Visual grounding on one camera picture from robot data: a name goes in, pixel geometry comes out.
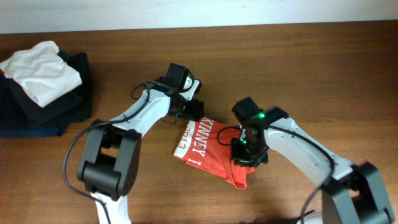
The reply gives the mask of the red t-shirt with white print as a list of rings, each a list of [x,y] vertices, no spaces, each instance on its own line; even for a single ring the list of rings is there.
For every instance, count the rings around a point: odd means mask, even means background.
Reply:
[[[189,121],[174,150],[174,157],[187,165],[223,178],[237,189],[245,189],[246,177],[254,172],[254,168],[238,166],[231,158],[229,143],[238,135],[238,127],[210,118]]]

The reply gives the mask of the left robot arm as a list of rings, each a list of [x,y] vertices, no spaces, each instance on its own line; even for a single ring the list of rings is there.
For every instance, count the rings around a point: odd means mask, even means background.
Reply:
[[[165,76],[141,87],[142,95],[129,109],[110,121],[94,121],[84,132],[77,178],[95,201],[100,223],[130,223],[127,195],[148,130],[165,116],[199,121],[204,115],[204,103],[194,97],[201,81],[182,65],[171,63]]]

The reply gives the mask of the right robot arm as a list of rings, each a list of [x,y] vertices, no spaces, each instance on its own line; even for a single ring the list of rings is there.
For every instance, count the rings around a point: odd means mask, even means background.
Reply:
[[[268,162],[270,149],[295,165],[315,185],[298,223],[394,223],[396,218],[380,171],[370,162],[356,165],[327,149],[277,106],[260,109],[252,98],[232,112],[240,134],[231,140],[238,166]]]

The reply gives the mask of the white folded garment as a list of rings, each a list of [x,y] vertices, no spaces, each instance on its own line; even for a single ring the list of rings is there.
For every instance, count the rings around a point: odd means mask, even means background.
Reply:
[[[43,108],[82,84],[80,73],[67,65],[58,56],[59,52],[55,42],[41,42],[31,49],[13,53],[1,62],[1,70]]]

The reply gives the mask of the dark navy folded garment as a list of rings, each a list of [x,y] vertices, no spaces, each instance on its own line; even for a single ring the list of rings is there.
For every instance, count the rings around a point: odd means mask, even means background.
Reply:
[[[2,138],[46,138],[65,133],[68,124],[30,124],[22,108],[13,97],[1,75],[1,137]]]

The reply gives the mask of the black folded garment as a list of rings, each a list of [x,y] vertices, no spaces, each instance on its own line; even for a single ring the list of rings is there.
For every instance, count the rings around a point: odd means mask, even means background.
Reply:
[[[69,124],[91,116],[93,87],[87,54],[80,52],[69,56],[66,52],[60,52],[58,56],[80,73],[82,84],[43,108],[34,103],[15,81],[6,78],[8,88],[30,124]]]

